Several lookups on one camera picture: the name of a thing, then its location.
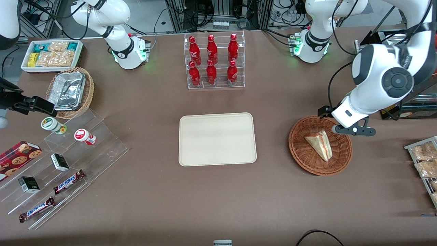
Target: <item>brown wicker basket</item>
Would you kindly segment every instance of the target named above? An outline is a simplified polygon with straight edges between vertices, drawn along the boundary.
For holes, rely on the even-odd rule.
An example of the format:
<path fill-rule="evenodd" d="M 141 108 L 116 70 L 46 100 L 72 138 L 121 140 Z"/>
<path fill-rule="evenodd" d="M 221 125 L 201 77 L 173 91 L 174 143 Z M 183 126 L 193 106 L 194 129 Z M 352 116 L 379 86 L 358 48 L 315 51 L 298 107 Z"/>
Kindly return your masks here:
<path fill-rule="evenodd" d="M 56 117 L 62 118 L 62 119 L 71 119 L 77 115 L 81 115 L 84 112 L 88 110 L 90 107 L 91 101 L 93 100 L 93 93 L 94 93 L 94 82 L 93 78 L 91 78 L 90 74 L 83 68 L 75 67 L 70 68 L 65 71 L 62 71 L 60 73 L 72 73 L 72 72 L 82 72 L 87 76 L 87 80 L 85 81 L 85 88 L 83 90 L 83 96 L 82 96 L 82 105 L 80 106 L 79 110 L 77 111 L 58 111 L 58 115 Z M 47 100 L 49 98 L 50 92 L 52 91 L 53 82 L 55 81 L 55 78 L 52 79 L 52 82 L 49 85 L 49 89 L 47 90 L 47 93 L 45 94 L 45 99 Z"/>
<path fill-rule="evenodd" d="M 291 129 L 288 146 L 296 162 L 305 170 L 319 176 L 335 175 L 343 171 L 352 158 L 352 143 L 349 136 L 335 134 L 332 127 L 338 123 L 330 118 L 309 116 L 300 119 Z M 332 158 L 326 162 L 305 139 L 312 133 L 325 130 L 332 148 Z"/>

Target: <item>cookie box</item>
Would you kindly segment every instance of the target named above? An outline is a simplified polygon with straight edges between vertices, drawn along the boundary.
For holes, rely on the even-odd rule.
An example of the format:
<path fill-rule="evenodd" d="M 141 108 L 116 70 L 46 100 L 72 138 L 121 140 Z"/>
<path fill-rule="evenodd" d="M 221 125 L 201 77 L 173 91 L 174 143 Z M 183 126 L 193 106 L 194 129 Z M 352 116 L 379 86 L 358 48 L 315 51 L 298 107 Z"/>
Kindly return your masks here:
<path fill-rule="evenodd" d="M 68 42 L 68 43 L 77 43 L 76 50 L 74 52 L 73 61 L 69 67 L 29 67 L 28 61 L 31 57 L 31 54 L 34 52 L 35 46 L 46 44 L 50 42 Z M 70 39 L 54 39 L 54 40 L 38 40 L 32 41 L 29 44 L 26 55 L 24 56 L 23 62 L 21 63 L 21 69 L 28 73 L 51 73 L 51 72 L 60 72 L 67 70 L 69 68 L 75 68 L 77 62 L 79 61 L 80 52 L 82 51 L 83 44 L 78 40 L 70 40 Z"/>
<path fill-rule="evenodd" d="M 41 154 L 39 146 L 25 141 L 0 154 L 0 182 Z"/>

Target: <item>acrylic display stand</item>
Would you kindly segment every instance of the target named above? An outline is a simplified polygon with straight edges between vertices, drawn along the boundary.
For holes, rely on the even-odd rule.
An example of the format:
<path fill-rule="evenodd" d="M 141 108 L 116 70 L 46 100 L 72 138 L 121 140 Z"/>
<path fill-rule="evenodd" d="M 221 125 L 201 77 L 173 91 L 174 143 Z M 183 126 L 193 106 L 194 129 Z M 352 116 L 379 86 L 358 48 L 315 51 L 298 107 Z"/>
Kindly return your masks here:
<path fill-rule="evenodd" d="M 408 150 L 408 152 L 409 152 L 411 158 L 413 159 L 414 167 L 415 167 L 416 169 L 417 169 L 417 164 L 418 164 L 420 161 L 418 161 L 418 160 L 416 159 L 416 157 L 414 156 L 413 151 L 412 151 L 412 148 L 415 147 L 415 146 L 417 146 L 417 145 L 425 144 L 425 143 L 427 143 L 427 142 L 431 142 L 431 143 L 433 143 L 434 147 L 437 149 L 437 136 L 435 136 L 435 137 L 431 137 L 431 138 L 428 138 L 428 139 L 425 139 L 425 140 L 422 140 L 422 141 L 420 141 L 420 142 L 417 142 L 417 143 L 414 143 L 414 144 L 410 144 L 410 145 L 404 147 L 404 149 Z M 421 177 L 423 183 L 425 184 L 425 188 L 427 189 L 428 194 L 431 196 L 432 193 L 437 192 L 437 191 L 434 190 L 434 189 L 432 188 L 432 186 L 430 185 L 430 183 L 431 183 L 432 181 L 437 180 L 437 178 L 423 178 L 422 175 L 421 175 L 420 170 L 417 169 L 417 171 L 419 172 L 419 176 Z M 434 207 L 437 209 L 437 203 L 436 203 L 436 201 L 434 201 L 432 198 L 431 198 L 431 200 L 432 200 L 433 203 L 434 203 Z"/>
<path fill-rule="evenodd" d="M 238 58 L 236 60 L 236 67 L 238 69 L 237 83 L 235 86 L 228 85 L 228 46 L 231 40 L 231 34 L 237 34 L 238 42 Z M 208 67 L 208 35 L 209 33 L 192 33 L 185 34 L 184 37 L 184 53 L 185 53 L 185 68 L 187 70 L 187 84 L 188 89 L 216 89 L 216 88 L 241 88 L 246 85 L 245 77 L 245 40 L 244 32 L 214 32 L 215 43 L 218 48 L 218 63 L 215 65 L 217 69 L 217 82 L 215 85 L 210 85 L 208 83 L 208 77 L 206 75 L 206 68 Z M 196 43 L 200 48 L 200 57 L 202 58 L 202 64 L 197 66 L 200 72 L 200 87 L 194 87 L 190 80 L 190 74 L 188 63 L 191 61 L 190 57 L 190 42 L 188 38 L 194 36 L 196 38 Z"/>
<path fill-rule="evenodd" d="M 17 218 L 17 223 L 19 223 L 20 214 L 45 202 L 49 197 L 54 198 L 55 207 L 48 208 L 23 223 L 29 229 L 39 228 L 128 151 L 121 140 L 106 127 L 103 118 L 91 109 L 70 119 L 65 124 L 67 125 L 66 133 L 48 135 L 38 144 L 43 154 L 1 184 L 2 205 L 9 215 Z M 75 131 L 80 128 L 84 128 L 96 136 L 94 145 L 90 146 L 74 139 Z M 67 172 L 55 169 L 50 158 L 53 153 L 64 156 L 69 165 Z M 55 195 L 53 188 L 80 169 L 86 176 L 60 194 Z M 35 194 L 23 192 L 18 183 L 18 178 L 21 176 L 34 177 L 41 190 Z"/>

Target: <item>red bottle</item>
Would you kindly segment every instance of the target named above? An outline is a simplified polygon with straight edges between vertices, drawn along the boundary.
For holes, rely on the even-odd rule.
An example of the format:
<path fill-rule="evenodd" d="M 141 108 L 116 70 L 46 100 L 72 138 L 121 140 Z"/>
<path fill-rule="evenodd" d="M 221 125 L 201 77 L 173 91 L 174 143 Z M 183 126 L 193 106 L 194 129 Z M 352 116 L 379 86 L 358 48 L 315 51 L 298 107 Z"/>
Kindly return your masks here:
<path fill-rule="evenodd" d="M 219 62 L 219 53 L 217 51 L 217 45 L 214 41 L 214 35 L 208 35 L 208 47 L 206 48 L 208 51 L 208 59 L 211 59 L 214 64 Z"/>
<path fill-rule="evenodd" d="M 231 60 L 229 62 L 229 67 L 228 67 L 228 85 L 229 86 L 234 86 L 237 84 L 237 73 L 238 73 L 238 69 L 235 66 L 235 60 Z"/>
<path fill-rule="evenodd" d="M 228 46 L 228 60 L 236 60 L 238 58 L 238 43 L 237 43 L 237 34 L 231 34 L 231 42 Z"/>
<path fill-rule="evenodd" d="M 191 60 L 193 60 L 197 66 L 200 66 L 202 64 L 202 59 L 200 58 L 200 49 L 199 46 L 196 43 L 196 39 L 191 36 L 189 38 L 190 40 L 190 56 Z"/>
<path fill-rule="evenodd" d="M 208 60 L 206 74 L 208 75 L 208 83 L 210 85 L 215 85 L 215 81 L 217 79 L 217 69 L 215 68 L 214 62 L 211 59 Z"/>
<path fill-rule="evenodd" d="M 196 68 L 196 63 L 194 61 L 190 61 L 189 63 L 190 70 L 188 73 L 190 74 L 191 83 L 194 87 L 200 86 L 200 73 L 199 70 Z"/>

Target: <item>brown tabletop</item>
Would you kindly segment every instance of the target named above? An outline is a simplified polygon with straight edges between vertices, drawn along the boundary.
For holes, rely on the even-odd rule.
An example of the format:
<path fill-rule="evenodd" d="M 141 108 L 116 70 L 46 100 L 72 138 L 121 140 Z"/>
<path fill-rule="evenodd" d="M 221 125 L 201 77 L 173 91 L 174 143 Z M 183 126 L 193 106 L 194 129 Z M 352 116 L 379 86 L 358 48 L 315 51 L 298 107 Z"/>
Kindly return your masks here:
<path fill-rule="evenodd" d="M 368 30 L 337 32 L 352 51 L 353 40 Z M 370 125 L 377 135 L 352 137 L 348 168 L 336 176 L 314 176 L 293 160 L 288 133 L 327 104 L 331 75 L 352 58 L 333 44 L 322 61 L 306 64 L 262 32 L 245 35 L 246 87 L 234 91 L 187 89 L 183 35 L 159 36 L 150 62 L 135 70 L 120 68 L 103 39 L 84 39 L 79 65 L 94 79 L 91 108 L 131 150 L 38 230 L 27 230 L 3 209 L 0 244 L 207 246 L 232 239 L 236 246 L 282 246 L 321 229 L 345 245 L 436 245 L 437 218 L 420 217 L 435 210 L 403 149 L 437 135 L 430 127 L 436 120 L 395 122 L 375 114 Z M 23 72 L 19 86 L 25 95 L 43 97 L 53 76 Z M 333 83 L 333 101 L 353 88 L 345 69 Z M 180 166 L 179 119 L 232 112 L 253 115 L 257 161 Z M 0 152 L 48 135 L 39 126 L 43 114 L 7 117 Z M 306 245 L 336 244 L 311 235 Z"/>

